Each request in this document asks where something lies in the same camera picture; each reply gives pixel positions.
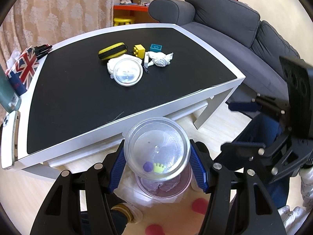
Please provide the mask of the red kids desk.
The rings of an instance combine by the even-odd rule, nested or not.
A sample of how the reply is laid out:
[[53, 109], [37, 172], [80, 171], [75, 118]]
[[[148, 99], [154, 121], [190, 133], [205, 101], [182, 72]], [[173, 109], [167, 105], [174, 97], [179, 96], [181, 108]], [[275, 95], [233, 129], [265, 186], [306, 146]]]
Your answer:
[[133, 16], [135, 23], [158, 23], [149, 15], [148, 6], [144, 5], [114, 5], [113, 17], [120, 18], [121, 16]]

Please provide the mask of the grey sofa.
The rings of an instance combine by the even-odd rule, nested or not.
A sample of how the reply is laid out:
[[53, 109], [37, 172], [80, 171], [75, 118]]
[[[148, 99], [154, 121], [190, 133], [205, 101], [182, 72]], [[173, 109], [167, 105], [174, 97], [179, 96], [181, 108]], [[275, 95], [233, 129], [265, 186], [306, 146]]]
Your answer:
[[236, 0], [153, 0], [149, 15], [201, 38], [245, 75], [227, 100], [247, 102], [256, 94], [288, 99], [279, 57], [299, 53], [257, 11]]

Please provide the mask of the union jack tissue box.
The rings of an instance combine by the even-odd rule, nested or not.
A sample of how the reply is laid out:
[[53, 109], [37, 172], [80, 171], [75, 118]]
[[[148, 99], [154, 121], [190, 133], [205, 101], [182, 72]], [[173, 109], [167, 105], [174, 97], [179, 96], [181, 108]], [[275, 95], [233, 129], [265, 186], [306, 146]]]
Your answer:
[[27, 92], [39, 66], [34, 48], [30, 46], [23, 52], [14, 50], [6, 64], [5, 75], [17, 95], [21, 96]]

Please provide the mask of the clear plastic container lid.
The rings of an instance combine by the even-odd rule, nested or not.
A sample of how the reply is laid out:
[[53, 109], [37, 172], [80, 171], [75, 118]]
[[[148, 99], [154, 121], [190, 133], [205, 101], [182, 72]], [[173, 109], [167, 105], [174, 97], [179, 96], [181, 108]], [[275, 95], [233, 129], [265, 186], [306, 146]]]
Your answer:
[[143, 67], [131, 59], [120, 60], [113, 71], [113, 79], [123, 87], [137, 84], [143, 75]]

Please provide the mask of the white smartphone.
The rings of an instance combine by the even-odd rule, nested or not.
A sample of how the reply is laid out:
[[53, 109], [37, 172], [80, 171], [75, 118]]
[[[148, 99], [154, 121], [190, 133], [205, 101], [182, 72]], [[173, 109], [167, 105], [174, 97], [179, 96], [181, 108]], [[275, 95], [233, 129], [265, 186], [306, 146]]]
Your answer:
[[19, 111], [13, 111], [4, 118], [1, 134], [1, 167], [4, 170], [11, 169], [17, 159], [19, 120]]

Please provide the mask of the yellow black zip case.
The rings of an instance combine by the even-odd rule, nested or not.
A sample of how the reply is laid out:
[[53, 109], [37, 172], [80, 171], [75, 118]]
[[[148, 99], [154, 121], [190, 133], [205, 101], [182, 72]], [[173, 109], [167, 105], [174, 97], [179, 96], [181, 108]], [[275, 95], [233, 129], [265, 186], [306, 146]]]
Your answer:
[[107, 61], [126, 54], [127, 52], [127, 46], [123, 42], [119, 42], [100, 50], [98, 52], [98, 58], [102, 61]]

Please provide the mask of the yellow toy brick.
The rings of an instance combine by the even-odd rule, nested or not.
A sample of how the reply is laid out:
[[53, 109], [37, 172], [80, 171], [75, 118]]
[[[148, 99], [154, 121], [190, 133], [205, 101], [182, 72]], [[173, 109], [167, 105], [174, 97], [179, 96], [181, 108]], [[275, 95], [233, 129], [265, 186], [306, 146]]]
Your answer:
[[141, 44], [134, 45], [133, 55], [140, 59], [143, 59], [145, 56], [145, 48]]

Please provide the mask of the beige patterned curtain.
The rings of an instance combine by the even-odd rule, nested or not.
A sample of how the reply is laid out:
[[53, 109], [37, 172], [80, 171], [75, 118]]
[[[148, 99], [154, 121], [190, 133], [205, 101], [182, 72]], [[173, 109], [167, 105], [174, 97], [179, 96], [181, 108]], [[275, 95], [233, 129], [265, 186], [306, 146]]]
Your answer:
[[115, 0], [17, 0], [1, 24], [1, 66], [12, 52], [112, 26]]

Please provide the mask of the white rectangular bar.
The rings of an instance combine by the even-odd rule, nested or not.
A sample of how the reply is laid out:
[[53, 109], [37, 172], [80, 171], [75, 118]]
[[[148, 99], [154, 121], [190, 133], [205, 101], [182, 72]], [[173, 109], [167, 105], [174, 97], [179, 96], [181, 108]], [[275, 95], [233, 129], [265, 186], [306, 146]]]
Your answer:
[[148, 56], [148, 53], [145, 52], [145, 55], [144, 55], [144, 67], [148, 67], [148, 63], [149, 63], [149, 56]]

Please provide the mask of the pink trash bin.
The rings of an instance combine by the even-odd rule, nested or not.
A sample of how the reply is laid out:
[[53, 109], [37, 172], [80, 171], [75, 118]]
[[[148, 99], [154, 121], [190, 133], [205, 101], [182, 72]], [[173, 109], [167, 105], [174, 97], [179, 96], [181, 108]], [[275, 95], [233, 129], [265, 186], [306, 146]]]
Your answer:
[[176, 177], [167, 181], [152, 181], [135, 176], [141, 190], [150, 198], [156, 200], [169, 200], [182, 195], [192, 181], [192, 168], [187, 165]]

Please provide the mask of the white tissue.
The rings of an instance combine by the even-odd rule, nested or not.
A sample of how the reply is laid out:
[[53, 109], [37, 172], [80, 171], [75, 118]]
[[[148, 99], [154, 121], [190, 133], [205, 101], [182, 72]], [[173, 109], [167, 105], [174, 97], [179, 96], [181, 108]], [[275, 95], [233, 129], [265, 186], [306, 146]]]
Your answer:
[[146, 53], [150, 61], [147, 63], [146, 67], [150, 67], [156, 65], [157, 67], [166, 67], [171, 63], [173, 59], [173, 53], [164, 54], [162, 52], [152, 52], [149, 51]]

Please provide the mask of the white zip pouch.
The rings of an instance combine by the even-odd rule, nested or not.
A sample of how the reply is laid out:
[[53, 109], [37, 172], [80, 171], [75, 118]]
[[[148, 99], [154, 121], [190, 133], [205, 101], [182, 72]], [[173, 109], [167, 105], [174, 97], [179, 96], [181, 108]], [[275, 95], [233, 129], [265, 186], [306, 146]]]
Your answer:
[[119, 57], [116, 57], [116, 58], [112, 58], [110, 60], [108, 60], [108, 63], [107, 63], [107, 70], [110, 74], [110, 77], [113, 79], [113, 71], [114, 71], [114, 67], [116, 66], [116, 64], [120, 61], [120, 60], [125, 60], [125, 59], [131, 59], [133, 61], [136, 61], [138, 62], [140, 65], [142, 64], [142, 60], [138, 57], [135, 57], [135, 56], [131, 56], [131, 55], [128, 55], [128, 54], [123, 54]]

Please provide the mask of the clear plastic round container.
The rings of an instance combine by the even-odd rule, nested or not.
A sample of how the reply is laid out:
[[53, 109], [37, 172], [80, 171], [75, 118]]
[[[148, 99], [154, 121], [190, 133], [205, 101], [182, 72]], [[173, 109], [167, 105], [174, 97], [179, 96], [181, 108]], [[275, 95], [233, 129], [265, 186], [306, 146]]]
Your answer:
[[189, 163], [191, 143], [174, 120], [153, 117], [138, 122], [124, 141], [126, 164], [138, 177], [167, 181], [178, 176]]

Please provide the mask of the black table mat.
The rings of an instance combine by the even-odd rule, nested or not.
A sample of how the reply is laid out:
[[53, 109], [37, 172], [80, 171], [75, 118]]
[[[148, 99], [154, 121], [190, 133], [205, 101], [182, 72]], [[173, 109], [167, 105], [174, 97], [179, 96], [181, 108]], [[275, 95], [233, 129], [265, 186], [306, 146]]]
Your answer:
[[[161, 45], [172, 60], [142, 74], [129, 64], [110, 74], [98, 52], [118, 42], [128, 48]], [[51, 52], [43, 64], [30, 107], [27, 152], [233, 79], [235, 74], [210, 52], [172, 28], [116, 31], [71, 43]]]

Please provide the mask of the teal small box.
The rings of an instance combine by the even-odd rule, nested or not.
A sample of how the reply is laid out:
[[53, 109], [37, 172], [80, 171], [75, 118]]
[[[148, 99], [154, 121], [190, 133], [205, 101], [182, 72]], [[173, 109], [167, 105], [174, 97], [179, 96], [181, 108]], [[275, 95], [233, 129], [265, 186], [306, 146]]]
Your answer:
[[161, 52], [162, 51], [162, 45], [152, 43], [150, 45], [150, 51], [151, 52]]

